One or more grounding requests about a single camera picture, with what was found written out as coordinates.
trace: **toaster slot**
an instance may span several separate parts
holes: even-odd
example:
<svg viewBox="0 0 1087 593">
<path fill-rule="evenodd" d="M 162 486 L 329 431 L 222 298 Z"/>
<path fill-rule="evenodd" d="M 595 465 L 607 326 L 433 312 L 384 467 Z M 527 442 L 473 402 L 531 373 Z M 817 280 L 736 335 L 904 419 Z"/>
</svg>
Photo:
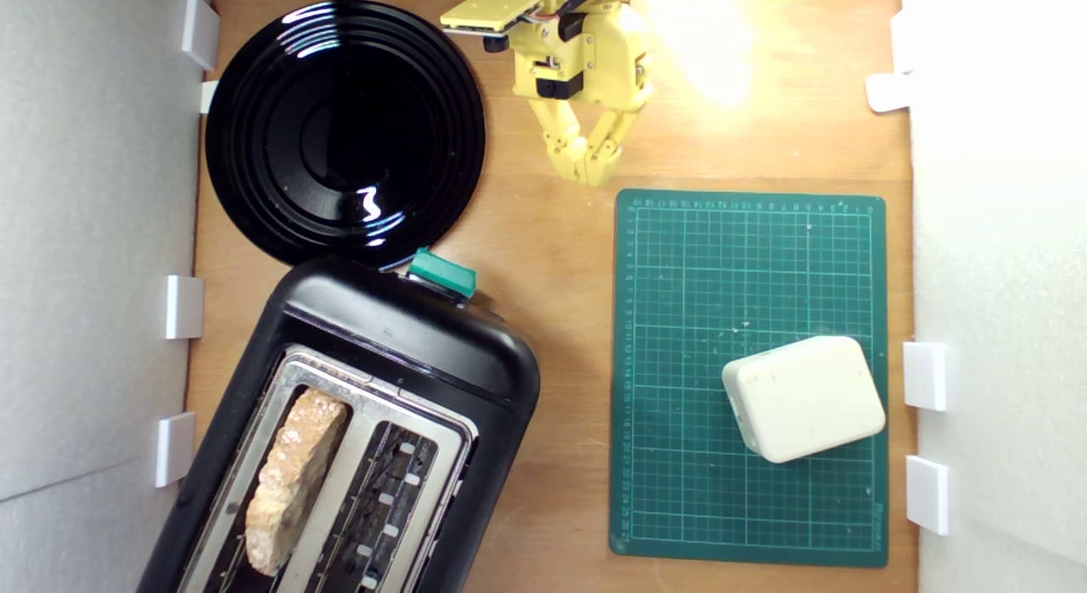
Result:
<svg viewBox="0 0 1087 593">
<path fill-rule="evenodd" d="M 395 424 L 379 424 L 308 593 L 380 589 L 397 560 L 401 532 L 408 529 L 437 452 L 432 439 Z M 402 554 L 400 560 L 412 555 Z"/>
</svg>

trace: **wooden surface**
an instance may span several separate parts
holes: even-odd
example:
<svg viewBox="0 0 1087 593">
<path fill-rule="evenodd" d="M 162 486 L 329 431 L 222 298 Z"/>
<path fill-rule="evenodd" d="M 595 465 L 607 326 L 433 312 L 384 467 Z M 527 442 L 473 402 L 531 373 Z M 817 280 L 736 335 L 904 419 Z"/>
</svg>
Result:
<svg viewBox="0 0 1087 593">
<path fill-rule="evenodd" d="M 276 16 L 318 0 L 215 0 L 220 67 Z M 432 22 L 461 0 L 380 0 Z M 912 333 L 909 130 L 873 115 L 864 78 L 890 67 L 899 0 L 638 0 L 653 30 L 658 93 L 617 176 L 588 189 L 552 176 L 511 56 L 458 39 L 485 90 L 488 159 L 472 205 L 435 248 L 479 272 L 496 310 L 540 362 L 535 418 L 466 590 L 916 591 L 903 507 L 914 424 L 897 344 Z M 617 557 L 607 544 L 612 226 L 624 187 L 769 189 L 886 198 L 890 318 L 890 563 L 879 570 Z M 192 345 L 198 433 L 285 267 L 241 238 L 202 171 L 196 273 L 205 335 Z"/>
</svg>

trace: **white wall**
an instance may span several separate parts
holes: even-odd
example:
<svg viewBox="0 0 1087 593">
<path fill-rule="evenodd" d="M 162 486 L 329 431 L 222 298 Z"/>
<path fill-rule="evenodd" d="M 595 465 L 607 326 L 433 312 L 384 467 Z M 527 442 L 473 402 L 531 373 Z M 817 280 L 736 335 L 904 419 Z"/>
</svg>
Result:
<svg viewBox="0 0 1087 593">
<path fill-rule="evenodd" d="M 0 4 L 0 591 L 130 590 L 176 493 L 202 73 L 184 0 Z"/>
<path fill-rule="evenodd" d="M 916 338 L 949 346 L 924 593 L 1087 591 L 1087 0 L 903 0 Z"/>
</svg>

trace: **plate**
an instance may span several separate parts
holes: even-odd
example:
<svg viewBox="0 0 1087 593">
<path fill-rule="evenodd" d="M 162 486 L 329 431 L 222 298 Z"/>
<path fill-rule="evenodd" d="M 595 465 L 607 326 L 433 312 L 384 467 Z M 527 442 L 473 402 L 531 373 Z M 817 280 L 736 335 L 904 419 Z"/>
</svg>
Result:
<svg viewBox="0 0 1087 593">
<path fill-rule="evenodd" d="M 454 225 L 485 139 L 475 78 L 441 30 L 337 0 L 287 13 L 234 55 L 205 155 L 230 220 L 268 255 L 388 268 Z"/>
</svg>

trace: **white box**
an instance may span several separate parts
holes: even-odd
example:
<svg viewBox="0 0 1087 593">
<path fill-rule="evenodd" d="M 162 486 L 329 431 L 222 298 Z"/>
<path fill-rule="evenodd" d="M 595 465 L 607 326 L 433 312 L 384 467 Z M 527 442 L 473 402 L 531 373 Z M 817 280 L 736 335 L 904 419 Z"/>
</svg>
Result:
<svg viewBox="0 0 1087 593">
<path fill-rule="evenodd" d="M 858 341 L 815 337 L 722 373 L 748 449 L 775 464 L 879 433 L 887 422 Z"/>
</svg>

